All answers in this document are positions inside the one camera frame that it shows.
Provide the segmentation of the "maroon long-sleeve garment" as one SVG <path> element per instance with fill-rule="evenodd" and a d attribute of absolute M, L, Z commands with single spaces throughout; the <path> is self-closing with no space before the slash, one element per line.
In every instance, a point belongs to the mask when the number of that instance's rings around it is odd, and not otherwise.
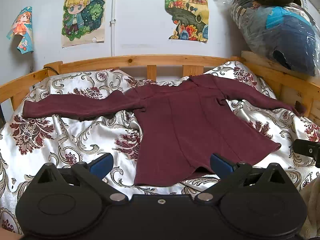
<path fill-rule="evenodd" d="M 255 88 L 212 74 L 192 76 L 178 86 L 147 84 L 104 99 L 78 94 L 52 94 L 26 101 L 24 118 L 61 117 L 88 120 L 122 110 L 140 124 L 135 184 L 171 186 L 190 178 L 199 168 L 210 169 L 218 154 L 232 162 L 259 163 L 280 144 L 259 133 L 230 109 L 231 100 L 246 100 L 261 109 L 294 108 Z"/>

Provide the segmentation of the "white floral satin bedspread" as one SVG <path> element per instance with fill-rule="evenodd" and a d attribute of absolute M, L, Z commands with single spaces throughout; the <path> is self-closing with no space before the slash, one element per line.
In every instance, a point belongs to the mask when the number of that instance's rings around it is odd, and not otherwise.
<path fill-rule="evenodd" d="M 265 82 L 246 66 L 227 62 L 206 72 L 234 79 L 254 87 L 259 92 L 276 98 Z M 39 101 L 50 94 L 79 94 L 93 99 L 104 99 L 114 90 L 122 92 L 131 87 L 155 83 L 136 80 L 121 70 L 77 72 L 47 77 L 23 100 Z M 267 167 L 279 163 L 298 191 L 307 191 L 308 184 L 319 176 L 319 168 L 308 157 L 292 150 L 295 139 L 319 142 L 319 126 L 307 118 L 298 118 L 285 109 L 262 110 L 247 101 L 228 101 L 236 116 L 248 122 L 264 136 L 281 144 L 281 148 L 257 164 Z M 57 115 L 43 119 L 24 119 L 23 103 L 1 128 L 1 229 L 22 234 L 15 216 L 18 200 L 44 163 L 58 168 L 69 168 L 77 161 L 90 161 L 104 153 L 111 153 L 114 165 L 103 179 L 129 198 L 133 194 L 189 194 L 194 198 L 201 191 L 219 181 L 217 175 L 205 174 L 170 187 L 135 186 L 136 163 L 142 129 L 133 113 L 121 111 L 113 117 L 99 117 L 92 121 L 78 121 Z"/>

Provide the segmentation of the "wooden plank on headboard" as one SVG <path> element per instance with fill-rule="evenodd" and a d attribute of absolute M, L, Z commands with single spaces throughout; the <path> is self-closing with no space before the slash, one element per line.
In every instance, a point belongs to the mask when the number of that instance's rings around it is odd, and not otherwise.
<path fill-rule="evenodd" d="M 273 70 L 277 70 L 280 72 L 284 72 L 286 74 L 289 74 L 291 76 L 297 77 L 299 79 L 308 81 L 309 83 L 313 83 L 315 85 L 320 85 L 319 83 L 319 76 L 308 76 L 306 74 L 295 72 L 292 70 L 289 70 L 285 67 L 283 67 L 281 64 L 273 62 L 265 57 L 259 56 L 252 51 L 245 51 L 243 50 L 241 52 L 241 57 L 245 59 L 246 62 L 257 64 L 266 68 L 270 68 Z"/>

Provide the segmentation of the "plastic-wrapped bedding bundle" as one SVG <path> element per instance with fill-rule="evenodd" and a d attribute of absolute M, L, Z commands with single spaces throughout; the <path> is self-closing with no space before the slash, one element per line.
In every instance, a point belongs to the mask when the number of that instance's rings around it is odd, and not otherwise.
<path fill-rule="evenodd" d="M 319 27 L 303 8 L 232 0 L 230 10 L 251 51 L 294 72 L 319 76 Z"/>

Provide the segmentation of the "blonde anime character poster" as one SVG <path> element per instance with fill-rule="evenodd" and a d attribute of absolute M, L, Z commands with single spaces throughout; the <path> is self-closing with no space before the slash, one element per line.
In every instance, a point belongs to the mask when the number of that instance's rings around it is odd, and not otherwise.
<path fill-rule="evenodd" d="M 106 0 L 65 0 L 61 46 L 67 48 L 105 40 Z"/>

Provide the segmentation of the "curled orange-haired girl poster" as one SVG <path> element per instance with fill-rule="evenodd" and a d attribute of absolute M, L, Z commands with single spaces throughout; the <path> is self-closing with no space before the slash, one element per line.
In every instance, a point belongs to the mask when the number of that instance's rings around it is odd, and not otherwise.
<path fill-rule="evenodd" d="M 7 39 L 12 39 L 14 36 L 21 36 L 21 41 L 17 49 L 21 54 L 34 51 L 33 45 L 33 26 L 32 26 L 32 7 L 28 6 L 21 10 L 14 20 L 10 31 L 7 34 Z"/>

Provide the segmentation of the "colourful landscape poster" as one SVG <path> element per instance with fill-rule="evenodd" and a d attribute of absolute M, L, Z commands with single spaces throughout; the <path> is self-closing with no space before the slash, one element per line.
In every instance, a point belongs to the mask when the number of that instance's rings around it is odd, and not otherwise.
<path fill-rule="evenodd" d="M 208 0 L 164 0 L 164 7 L 175 24 L 171 40 L 208 41 Z"/>

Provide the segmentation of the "wooden bed frame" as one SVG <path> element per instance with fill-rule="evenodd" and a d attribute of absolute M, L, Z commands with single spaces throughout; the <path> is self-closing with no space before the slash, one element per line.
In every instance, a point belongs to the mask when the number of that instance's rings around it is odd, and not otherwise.
<path fill-rule="evenodd" d="M 262 77 L 279 100 L 286 103 L 299 101 L 306 107 L 305 116 L 314 123 L 319 124 L 319 85 L 309 83 L 284 72 L 246 62 L 241 56 L 222 58 L 196 55 L 128 55 L 102 57 L 71 63 L 57 61 L 44 65 L 42 70 L 2 85 L 1 102 L 10 99 L 13 109 L 16 109 L 29 93 L 29 88 L 32 85 L 52 75 L 110 68 L 146 67 L 147 78 L 156 80 L 158 66 L 181 66 L 183 68 L 182 74 L 189 76 L 202 74 L 205 67 L 217 67 L 229 60 L 243 63 L 255 75 Z"/>

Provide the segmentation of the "white wall conduit pipe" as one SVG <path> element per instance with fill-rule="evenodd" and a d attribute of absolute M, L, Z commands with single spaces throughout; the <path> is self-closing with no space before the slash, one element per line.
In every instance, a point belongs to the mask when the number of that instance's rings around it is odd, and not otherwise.
<path fill-rule="evenodd" d="M 112 0 L 111 7 L 111 56 L 115 56 L 115 24 L 116 24 L 116 0 Z"/>

